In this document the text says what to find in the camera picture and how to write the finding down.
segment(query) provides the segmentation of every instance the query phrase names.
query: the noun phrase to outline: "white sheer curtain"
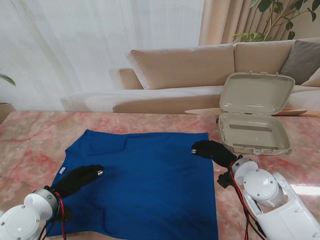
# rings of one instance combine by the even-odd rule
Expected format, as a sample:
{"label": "white sheer curtain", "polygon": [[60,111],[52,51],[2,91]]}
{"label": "white sheer curtain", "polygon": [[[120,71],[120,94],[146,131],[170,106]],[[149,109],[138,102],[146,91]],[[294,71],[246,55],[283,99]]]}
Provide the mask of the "white sheer curtain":
{"label": "white sheer curtain", "polygon": [[203,0],[1,0],[0,102],[63,110],[60,98],[113,90],[131,49],[196,47]]}

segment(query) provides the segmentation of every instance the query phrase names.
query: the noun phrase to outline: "container lid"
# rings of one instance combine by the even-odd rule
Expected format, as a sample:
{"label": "container lid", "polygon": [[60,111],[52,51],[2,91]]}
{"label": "container lid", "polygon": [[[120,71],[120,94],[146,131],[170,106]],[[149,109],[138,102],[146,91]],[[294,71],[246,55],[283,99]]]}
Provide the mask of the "container lid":
{"label": "container lid", "polygon": [[274,115],[282,111],[294,88],[289,76],[236,72],[226,80],[220,108],[230,113]]}

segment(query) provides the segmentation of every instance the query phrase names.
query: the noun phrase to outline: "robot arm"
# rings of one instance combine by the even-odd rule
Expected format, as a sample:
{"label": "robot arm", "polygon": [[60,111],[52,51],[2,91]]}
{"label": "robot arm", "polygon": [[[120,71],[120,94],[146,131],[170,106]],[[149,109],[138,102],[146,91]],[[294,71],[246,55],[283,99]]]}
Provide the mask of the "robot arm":
{"label": "robot arm", "polygon": [[[320,240],[320,224],[280,173],[260,169],[249,158],[237,158],[214,141],[196,142],[191,152],[228,168],[218,180],[224,188],[234,184],[228,183],[232,172],[235,184],[243,185],[242,196],[267,239]],[[259,206],[272,210],[264,213]]]}
{"label": "robot arm", "polygon": [[0,212],[0,240],[38,240],[41,222],[60,215],[59,199],[76,193],[103,174],[101,165],[82,166],[70,171],[52,187],[27,195],[23,205]]}

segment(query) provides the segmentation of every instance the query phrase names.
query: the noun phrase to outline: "beige plastic box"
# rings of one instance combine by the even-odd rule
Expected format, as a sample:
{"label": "beige plastic box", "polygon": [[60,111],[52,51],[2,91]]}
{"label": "beige plastic box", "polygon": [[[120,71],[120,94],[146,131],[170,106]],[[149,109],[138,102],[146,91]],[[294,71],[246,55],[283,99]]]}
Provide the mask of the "beige plastic box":
{"label": "beige plastic box", "polygon": [[218,126],[221,142],[232,152],[255,155],[290,154],[286,130],[271,116],[286,105],[295,80],[277,74],[237,72],[224,84]]}

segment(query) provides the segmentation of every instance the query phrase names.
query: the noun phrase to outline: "black robotic finger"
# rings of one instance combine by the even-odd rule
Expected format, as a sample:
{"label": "black robotic finger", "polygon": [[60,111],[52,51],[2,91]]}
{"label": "black robotic finger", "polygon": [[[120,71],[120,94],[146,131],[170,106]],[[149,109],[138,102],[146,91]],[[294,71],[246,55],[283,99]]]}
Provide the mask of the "black robotic finger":
{"label": "black robotic finger", "polygon": [[202,140],[195,142],[191,152],[205,159],[212,159],[216,164],[228,168],[237,156],[230,152],[223,144],[213,140]]}
{"label": "black robotic finger", "polygon": [[67,198],[78,192],[82,187],[99,178],[101,175],[100,173],[102,173],[104,169],[105,168],[101,165],[78,167],[68,172],[66,176],[51,188],[54,189],[55,192],[58,192],[62,199]]}

